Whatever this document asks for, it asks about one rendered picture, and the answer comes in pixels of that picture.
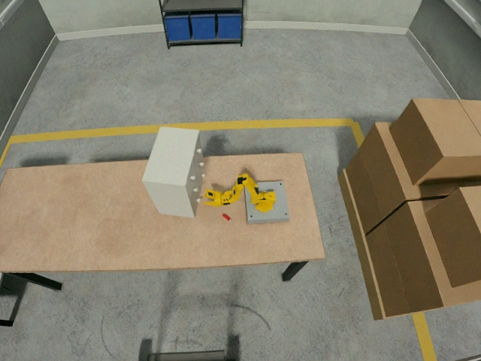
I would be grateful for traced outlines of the grey chest of drawers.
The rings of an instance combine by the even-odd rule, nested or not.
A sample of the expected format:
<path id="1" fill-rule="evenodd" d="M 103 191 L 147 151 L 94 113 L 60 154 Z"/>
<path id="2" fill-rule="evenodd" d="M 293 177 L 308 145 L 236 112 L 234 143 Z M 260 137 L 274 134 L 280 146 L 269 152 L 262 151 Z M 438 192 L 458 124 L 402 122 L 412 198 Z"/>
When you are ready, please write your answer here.
<path id="1" fill-rule="evenodd" d="M 160 214 L 195 218 L 186 182 L 198 133 L 160 127 L 142 179 Z"/>

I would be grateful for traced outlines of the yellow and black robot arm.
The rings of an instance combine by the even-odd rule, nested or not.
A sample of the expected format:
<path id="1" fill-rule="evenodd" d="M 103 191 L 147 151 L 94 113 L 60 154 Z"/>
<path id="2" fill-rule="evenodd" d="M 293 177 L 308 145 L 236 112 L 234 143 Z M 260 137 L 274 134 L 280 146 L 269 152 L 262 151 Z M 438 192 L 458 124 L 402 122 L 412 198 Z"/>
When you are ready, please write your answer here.
<path id="1" fill-rule="evenodd" d="M 237 181 L 232 191 L 226 191 L 223 194 L 221 199 L 222 204 L 225 206 L 232 204 L 232 202 L 236 202 L 241 197 L 241 192 L 244 186 L 248 189 L 250 193 L 251 204 L 259 203 L 255 206 L 255 209 L 264 213 L 269 210 L 273 210 L 273 203 L 275 201 L 274 192 L 268 192 L 267 194 L 266 192 L 259 193 L 257 184 L 248 174 L 237 176 Z"/>

